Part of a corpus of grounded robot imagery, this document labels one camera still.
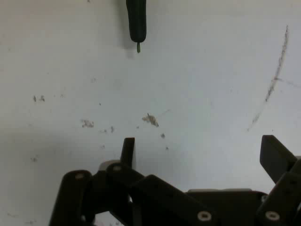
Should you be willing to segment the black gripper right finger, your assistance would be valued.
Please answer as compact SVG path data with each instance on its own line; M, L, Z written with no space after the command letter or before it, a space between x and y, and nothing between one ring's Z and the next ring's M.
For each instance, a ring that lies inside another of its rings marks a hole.
M275 183L256 212L261 226L301 224L301 160L275 136L261 139L260 164Z

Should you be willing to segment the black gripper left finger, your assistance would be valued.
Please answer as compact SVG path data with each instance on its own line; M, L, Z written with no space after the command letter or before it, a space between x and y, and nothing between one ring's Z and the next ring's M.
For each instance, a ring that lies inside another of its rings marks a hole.
M160 178L133 169L135 139L126 138L120 160L96 174L66 173L50 218L52 226L92 226L109 212L125 226L215 226L214 210Z

